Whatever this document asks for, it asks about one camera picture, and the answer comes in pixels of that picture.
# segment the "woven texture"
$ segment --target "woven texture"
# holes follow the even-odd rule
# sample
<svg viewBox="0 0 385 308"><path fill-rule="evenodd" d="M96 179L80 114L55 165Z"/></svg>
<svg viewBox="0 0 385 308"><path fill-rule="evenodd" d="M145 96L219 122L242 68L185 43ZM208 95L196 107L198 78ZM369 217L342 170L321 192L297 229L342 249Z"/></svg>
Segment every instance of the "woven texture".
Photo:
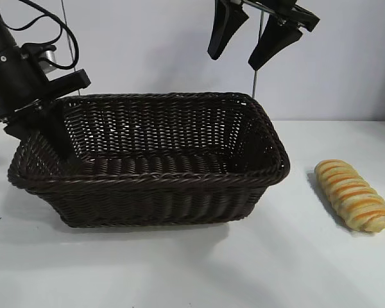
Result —
<svg viewBox="0 0 385 308"><path fill-rule="evenodd" d="M60 99L81 164L34 133L11 183L71 227L221 223L251 213L289 159L268 116L245 94L123 94Z"/></svg>

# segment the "orange striped bread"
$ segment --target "orange striped bread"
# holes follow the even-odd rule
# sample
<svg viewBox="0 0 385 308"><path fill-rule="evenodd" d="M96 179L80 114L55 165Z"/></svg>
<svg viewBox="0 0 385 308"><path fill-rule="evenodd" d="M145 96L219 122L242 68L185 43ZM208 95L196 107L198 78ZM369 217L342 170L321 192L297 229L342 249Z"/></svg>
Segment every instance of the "orange striped bread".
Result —
<svg viewBox="0 0 385 308"><path fill-rule="evenodd" d="M348 227L380 232L385 228L385 201L358 172L342 160L324 160L315 175L332 207Z"/></svg>

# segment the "table surface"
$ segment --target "table surface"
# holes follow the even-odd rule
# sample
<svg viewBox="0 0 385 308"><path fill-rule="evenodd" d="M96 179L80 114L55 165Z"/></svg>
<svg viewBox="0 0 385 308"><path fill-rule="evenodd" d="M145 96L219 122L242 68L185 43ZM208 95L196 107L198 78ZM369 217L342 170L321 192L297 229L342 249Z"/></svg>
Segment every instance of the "table surface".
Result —
<svg viewBox="0 0 385 308"><path fill-rule="evenodd" d="M312 174L343 159L385 198L385 123L275 128L292 170L247 219L77 230L7 182L17 141L0 126L0 307L385 308L385 230L345 229Z"/></svg>

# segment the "white wall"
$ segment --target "white wall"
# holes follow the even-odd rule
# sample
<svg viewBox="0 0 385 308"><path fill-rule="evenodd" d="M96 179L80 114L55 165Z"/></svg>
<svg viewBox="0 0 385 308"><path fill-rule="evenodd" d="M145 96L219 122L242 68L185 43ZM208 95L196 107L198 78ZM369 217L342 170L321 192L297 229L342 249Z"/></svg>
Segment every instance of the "white wall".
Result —
<svg viewBox="0 0 385 308"><path fill-rule="evenodd" d="M60 0L36 1L62 16ZM257 99L270 117L385 119L385 0L298 3L321 22L260 70ZM253 8L246 6L250 20L215 62L207 54L213 0L65 4L80 44L79 67L92 80L84 93L251 92L253 72L247 61L259 21ZM37 15L16 0L0 0L0 7L12 25ZM56 32L48 21L16 37L20 43L39 41ZM58 47L59 61L68 63L67 42Z"/></svg>
<svg viewBox="0 0 385 308"><path fill-rule="evenodd" d="M385 0L300 0L312 34L260 73L257 97L279 119L385 119Z"/></svg>

